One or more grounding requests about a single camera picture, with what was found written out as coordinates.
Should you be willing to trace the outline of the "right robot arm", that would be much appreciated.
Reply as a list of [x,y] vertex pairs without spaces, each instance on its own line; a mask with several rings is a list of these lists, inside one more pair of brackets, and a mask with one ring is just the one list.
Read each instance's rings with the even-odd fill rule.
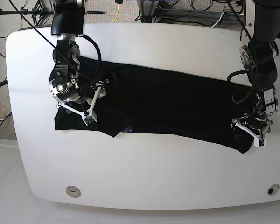
[[[89,124],[97,121],[95,103],[106,95],[105,84],[108,80],[98,80],[102,69],[101,52],[95,41],[84,33],[87,2],[54,0],[52,3],[51,35],[58,40],[53,51],[55,66],[49,78],[50,93],[57,101],[58,108],[80,115],[85,124]],[[75,41],[77,37],[89,41],[96,50],[97,66],[90,74],[81,72],[80,49]]]

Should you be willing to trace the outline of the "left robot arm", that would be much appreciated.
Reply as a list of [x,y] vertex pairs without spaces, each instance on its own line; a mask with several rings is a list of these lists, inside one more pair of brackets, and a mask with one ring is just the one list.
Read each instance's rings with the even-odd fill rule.
[[241,25],[240,58],[244,70],[231,73],[227,82],[239,74],[247,74],[251,88],[235,104],[245,102],[254,93],[256,97],[253,110],[232,120],[232,127],[246,131],[254,138],[254,145],[266,144],[265,134],[270,131],[270,117],[277,112],[278,100],[274,83],[278,72],[275,58],[279,55],[275,42],[280,31],[280,0],[244,0],[244,19],[241,20],[231,2],[229,6],[234,17]]

